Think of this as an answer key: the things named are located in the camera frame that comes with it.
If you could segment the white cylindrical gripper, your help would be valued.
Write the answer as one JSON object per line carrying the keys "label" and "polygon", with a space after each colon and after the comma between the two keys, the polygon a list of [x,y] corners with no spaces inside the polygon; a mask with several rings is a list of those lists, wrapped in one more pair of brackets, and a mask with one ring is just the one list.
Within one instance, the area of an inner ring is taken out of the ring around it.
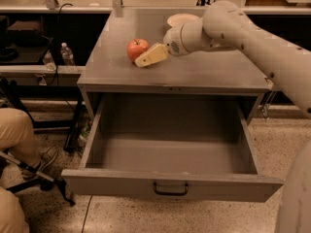
{"label": "white cylindrical gripper", "polygon": [[152,45],[135,59],[135,64],[138,67],[147,67],[165,60],[169,53],[174,56],[188,55],[189,52],[182,41],[183,27],[183,24],[179,24],[170,28],[163,38],[164,44]]}

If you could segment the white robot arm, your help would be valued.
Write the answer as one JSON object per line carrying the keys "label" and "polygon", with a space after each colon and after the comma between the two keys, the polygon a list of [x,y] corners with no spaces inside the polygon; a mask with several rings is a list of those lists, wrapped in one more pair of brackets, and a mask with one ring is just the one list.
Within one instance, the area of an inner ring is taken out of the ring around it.
{"label": "white robot arm", "polygon": [[[168,55],[235,48],[247,56],[304,115],[311,111],[311,52],[256,26],[235,4],[218,1],[202,17],[174,15],[161,44],[135,59],[146,67]],[[275,233],[311,233],[311,142],[287,175]]]}

